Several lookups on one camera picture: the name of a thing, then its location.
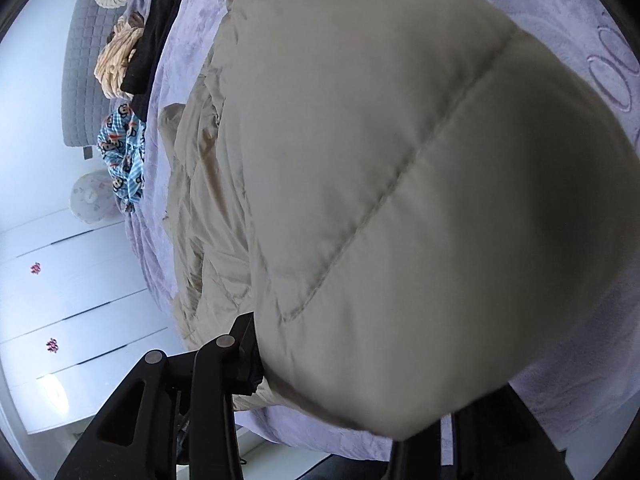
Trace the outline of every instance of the puffer jacket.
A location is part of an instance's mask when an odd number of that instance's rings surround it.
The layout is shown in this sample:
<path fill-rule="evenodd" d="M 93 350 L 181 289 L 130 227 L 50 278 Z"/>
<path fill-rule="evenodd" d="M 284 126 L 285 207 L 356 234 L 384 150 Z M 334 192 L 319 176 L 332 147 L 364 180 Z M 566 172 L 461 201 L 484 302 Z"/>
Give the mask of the puffer jacket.
<path fill-rule="evenodd" d="M 254 311 L 264 402 L 400 440 L 589 317 L 640 171 L 544 45 L 484 0 L 227 4 L 167 149 L 193 348 Z"/>

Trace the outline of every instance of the red flower decal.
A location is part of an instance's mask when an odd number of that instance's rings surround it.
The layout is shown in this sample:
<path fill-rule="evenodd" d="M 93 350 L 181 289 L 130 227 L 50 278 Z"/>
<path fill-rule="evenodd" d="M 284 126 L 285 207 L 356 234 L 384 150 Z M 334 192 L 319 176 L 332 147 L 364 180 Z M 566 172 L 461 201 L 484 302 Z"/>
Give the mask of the red flower decal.
<path fill-rule="evenodd" d="M 53 338 L 49 339 L 49 341 L 47 341 L 47 351 L 57 354 L 58 350 L 60 350 L 58 342 Z"/>

